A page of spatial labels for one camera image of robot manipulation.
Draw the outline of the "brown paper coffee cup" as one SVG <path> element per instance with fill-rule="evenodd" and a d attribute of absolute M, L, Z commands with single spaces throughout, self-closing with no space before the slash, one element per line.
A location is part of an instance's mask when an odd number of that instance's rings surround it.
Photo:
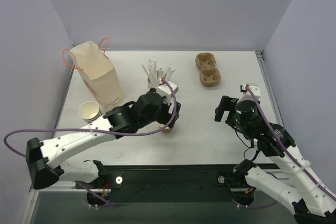
<path fill-rule="evenodd" d="M 161 132 L 164 134 L 169 134 L 173 131 L 173 127 L 165 127 Z"/>

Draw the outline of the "beige paper takeout bag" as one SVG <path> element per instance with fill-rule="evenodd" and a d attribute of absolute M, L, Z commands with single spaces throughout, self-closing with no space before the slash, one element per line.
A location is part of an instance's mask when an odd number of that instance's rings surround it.
<path fill-rule="evenodd" d="M 78 71 L 103 113 L 107 113 L 123 101 L 123 93 L 116 68 L 100 46 L 86 41 L 70 50 L 64 49 L 62 59 Z"/>

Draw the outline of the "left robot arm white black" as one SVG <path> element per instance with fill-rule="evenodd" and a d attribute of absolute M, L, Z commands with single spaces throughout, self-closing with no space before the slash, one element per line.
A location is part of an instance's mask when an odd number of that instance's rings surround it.
<path fill-rule="evenodd" d="M 137 101 L 113 108 L 78 132 L 43 141 L 36 137 L 30 139 L 26 163 L 33 188 L 45 189 L 60 180 L 79 180 L 95 188 L 102 187 L 107 173 L 100 161 L 71 163 L 68 159 L 123 136 L 139 136 L 138 130 L 153 122 L 173 127 L 179 118 L 181 104 L 170 98 L 152 89 Z"/>

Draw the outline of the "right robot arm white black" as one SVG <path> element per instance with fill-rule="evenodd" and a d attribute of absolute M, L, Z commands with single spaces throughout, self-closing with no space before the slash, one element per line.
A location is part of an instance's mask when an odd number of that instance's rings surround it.
<path fill-rule="evenodd" d="M 228 112 L 225 123 L 276 164 L 291 185 L 274 178 L 248 159 L 234 167 L 234 183 L 261 190 L 287 208 L 297 223 L 335 223 L 335 194 L 313 172 L 287 130 L 265 121 L 259 104 L 252 99 L 224 95 L 215 109 L 215 121 L 221 121 Z"/>

